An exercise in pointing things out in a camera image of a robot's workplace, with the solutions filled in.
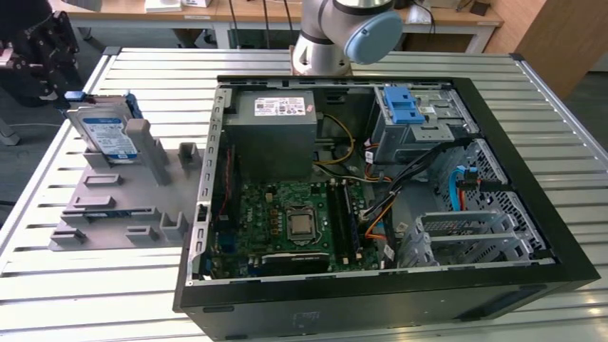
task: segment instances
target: yellow cable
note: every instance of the yellow cable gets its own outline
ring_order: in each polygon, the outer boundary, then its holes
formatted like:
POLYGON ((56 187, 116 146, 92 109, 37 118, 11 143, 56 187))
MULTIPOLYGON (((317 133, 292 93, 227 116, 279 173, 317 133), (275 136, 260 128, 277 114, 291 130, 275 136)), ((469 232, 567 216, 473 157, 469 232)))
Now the yellow cable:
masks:
POLYGON ((339 158, 336 160, 320 160, 319 162, 313 162, 315 165, 332 165, 332 164, 339 164, 340 162, 345 161, 351 157, 352 152, 355 151, 355 139, 352 137, 351 131, 344 126, 344 124, 340 122, 340 120, 333 115, 324 114, 324 113, 323 113, 323 115, 327 116, 328 118, 331 118, 335 123, 337 123, 337 125, 345 131, 345 134, 348 134, 348 138, 349 138, 349 141, 351 141, 351 148, 348 149, 348 153, 345 154, 344 157, 339 158))

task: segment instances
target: blue latch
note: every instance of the blue latch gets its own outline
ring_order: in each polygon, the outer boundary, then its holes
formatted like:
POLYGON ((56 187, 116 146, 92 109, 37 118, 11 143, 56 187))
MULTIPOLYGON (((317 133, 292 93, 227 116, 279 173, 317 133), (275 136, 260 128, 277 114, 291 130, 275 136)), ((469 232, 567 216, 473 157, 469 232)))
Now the blue latch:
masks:
POLYGON ((87 97, 87 93, 84 91, 67 91, 64 96, 65 100, 69 102, 83 102, 87 97))
POLYGON ((385 87, 384 99, 392 112, 393 123, 424 123, 424 116, 416 108, 416 99, 405 87, 385 87))

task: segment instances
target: metal table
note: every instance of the metal table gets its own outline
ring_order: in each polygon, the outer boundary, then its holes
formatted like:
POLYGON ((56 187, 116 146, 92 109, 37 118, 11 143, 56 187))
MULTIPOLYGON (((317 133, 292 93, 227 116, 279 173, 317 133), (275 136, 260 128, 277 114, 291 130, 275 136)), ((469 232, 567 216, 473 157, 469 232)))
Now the metal table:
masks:
MULTIPOLYGON (((288 74, 287 51, 124 48, 103 56, 85 91, 131 89, 168 148, 205 145, 217 74, 288 74)), ((493 321, 301 339, 348 341, 605 341, 608 338, 608 157, 525 62, 509 56, 395 53, 371 76, 469 77, 547 190, 603 279, 493 321)), ((0 335, 27 341, 211 341, 171 311, 179 248, 51 252, 48 237, 85 164, 68 123, 0 231, 0 335)))

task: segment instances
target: hard drive label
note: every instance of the hard drive label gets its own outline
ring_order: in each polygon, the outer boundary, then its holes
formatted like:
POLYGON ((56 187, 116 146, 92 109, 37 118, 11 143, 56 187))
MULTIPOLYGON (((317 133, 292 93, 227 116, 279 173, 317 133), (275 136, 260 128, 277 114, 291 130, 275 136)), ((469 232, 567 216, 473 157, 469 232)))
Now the hard drive label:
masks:
POLYGON ((84 128, 88 131, 101 152, 113 159, 129 160, 136 158, 137 149, 124 134, 123 120, 119 118, 84 118, 84 128))

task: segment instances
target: wall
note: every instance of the wall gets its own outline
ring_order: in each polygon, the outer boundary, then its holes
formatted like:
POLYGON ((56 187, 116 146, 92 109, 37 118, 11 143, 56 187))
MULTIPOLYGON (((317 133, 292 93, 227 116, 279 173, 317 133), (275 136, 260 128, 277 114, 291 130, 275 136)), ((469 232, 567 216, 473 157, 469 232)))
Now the wall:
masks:
POLYGON ((608 1, 549 0, 515 51, 565 98, 608 51, 608 1))
POLYGON ((496 0, 504 19, 487 53, 520 53, 565 98, 608 51, 607 0, 496 0))
POLYGON ((487 53, 513 52, 547 0, 493 0, 492 9, 504 24, 492 36, 487 53))

